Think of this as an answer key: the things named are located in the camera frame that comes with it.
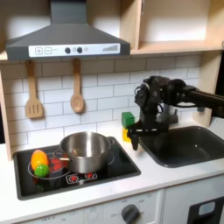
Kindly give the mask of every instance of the black sink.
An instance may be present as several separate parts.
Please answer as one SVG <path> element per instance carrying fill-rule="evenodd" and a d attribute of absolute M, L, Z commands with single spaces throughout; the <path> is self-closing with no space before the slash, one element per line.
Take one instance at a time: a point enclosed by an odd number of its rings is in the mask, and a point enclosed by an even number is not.
<path fill-rule="evenodd" d="M 224 158 L 224 141 L 197 126 L 141 137 L 140 144 L 159 165 L 170 168 Z"/>

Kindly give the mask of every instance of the black knob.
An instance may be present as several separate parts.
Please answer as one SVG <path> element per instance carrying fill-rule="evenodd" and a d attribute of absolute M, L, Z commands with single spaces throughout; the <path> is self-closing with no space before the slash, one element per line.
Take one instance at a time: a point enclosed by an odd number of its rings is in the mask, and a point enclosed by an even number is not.
<path fill-rule="evenodd" d="M 122 210 L 122 218 L 126 224 L 131 224 L 140 215 L 138 208 L 135 205 L 128 205 Z"/>
<path fill-rule="evenodd" d="M 65 52 L 66 53 L 70 53 L 71 52 L 71 49 L 69 47 L 67 47 L 66 50 L 65 50 Z"/>
<path fill-rule="evenodd" d="M 82 48 L 81 47 L 78 47 L 77 52 L 78 53 L 82 53 Z"/>

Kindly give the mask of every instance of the black robotic arm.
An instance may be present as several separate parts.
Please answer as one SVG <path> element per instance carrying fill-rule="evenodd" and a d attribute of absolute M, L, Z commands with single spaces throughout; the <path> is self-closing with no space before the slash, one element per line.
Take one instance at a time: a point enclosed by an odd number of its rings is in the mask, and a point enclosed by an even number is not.
<path fill-rule="evenodd" d="M 128 127 L 128 137 L 136 150 L 139 137 L 166 133 L 170 124 L 179 121 L 177 110 L 169 113 L 169 106 L 180 108 L 224 108 L 224 97 L 199 91 L 186 85 L 183 80 L 170 80 L 151 76 L 136 88 L 135 103 L 140 107 L 140 119 Z"/>

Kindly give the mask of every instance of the wooden spoon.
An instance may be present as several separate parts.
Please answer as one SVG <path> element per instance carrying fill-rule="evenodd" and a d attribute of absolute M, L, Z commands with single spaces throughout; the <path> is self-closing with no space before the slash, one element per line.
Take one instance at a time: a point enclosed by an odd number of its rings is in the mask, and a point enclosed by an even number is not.
<path fill-rule="evenodd" d="M 81 96 L 81 61 L 79 59 L 73 61 L 73 88 L 71 107 L 74 112 L 80 113 L 84 108 L 84 101 Z"/>
<path fill-rule="evenodd" d="M 25 105 L 25 113 L 29 118 L 41 117 L 43 115 L 43 107 L 36 96 L 36 86 L 34 78 L 35 64 L 33 61 L 26 61 L 25 65 L 28 74 L 28 84 L 30 93 L 30 99 Z"/>

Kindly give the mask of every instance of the stainless steel pot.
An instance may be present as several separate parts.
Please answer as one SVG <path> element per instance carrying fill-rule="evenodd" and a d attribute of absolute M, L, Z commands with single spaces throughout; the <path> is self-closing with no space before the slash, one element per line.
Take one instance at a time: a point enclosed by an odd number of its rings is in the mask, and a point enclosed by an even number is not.
<path fill-rule="evenodd" d="M 71 172 L 97 172 L 107 164 L 113 141 L 93 132 L 80 132 L 65 137 L 59 144 L 64 154 L 61 160 Z"/>

